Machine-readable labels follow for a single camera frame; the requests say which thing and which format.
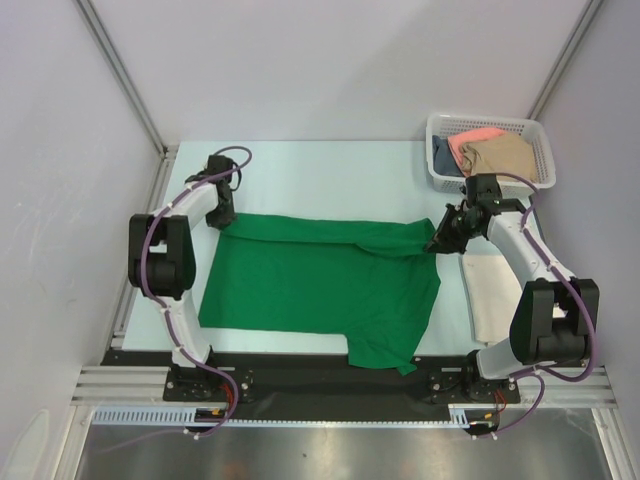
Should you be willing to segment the green t shirt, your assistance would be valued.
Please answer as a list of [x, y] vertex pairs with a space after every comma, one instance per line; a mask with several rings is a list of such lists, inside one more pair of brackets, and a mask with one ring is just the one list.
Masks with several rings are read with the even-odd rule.
[[441, 281], [435, 227], [242, 213], [220, 235], [203, 328], [341, 335], [350, 365], [415, 371]]

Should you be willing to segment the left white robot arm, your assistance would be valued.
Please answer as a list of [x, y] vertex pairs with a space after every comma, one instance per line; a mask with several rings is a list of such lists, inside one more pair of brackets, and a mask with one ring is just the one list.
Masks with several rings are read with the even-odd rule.
[[214, 397], [221, 376], [206, 366], [212, 347], [200, 331], [192, 296], [196, 257], [192, 230], [201, 223], [223, 230], [236, 218], [231, 180], [190, 181], [176, 198], [129, 220], [128, 280], [156, 308], [169, 337], [172, 363], [191, 367], [186, 387]]

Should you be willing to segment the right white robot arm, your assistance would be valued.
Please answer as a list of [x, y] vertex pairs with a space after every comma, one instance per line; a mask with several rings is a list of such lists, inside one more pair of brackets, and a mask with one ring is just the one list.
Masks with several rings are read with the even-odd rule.
[[476, 367], [461, 376], [462, 391], [473, 401], [493, 394], [498, 379], [545, 372], [578, 383], [598, 363], [598, 287], [575, 277], [531, 230], [531, 211], [518, 200], [448, 204], [424, 247], [463, 254], [470, 240], [482, 237], [500, 251], [522, 288], [508, 338], [477, 352]]

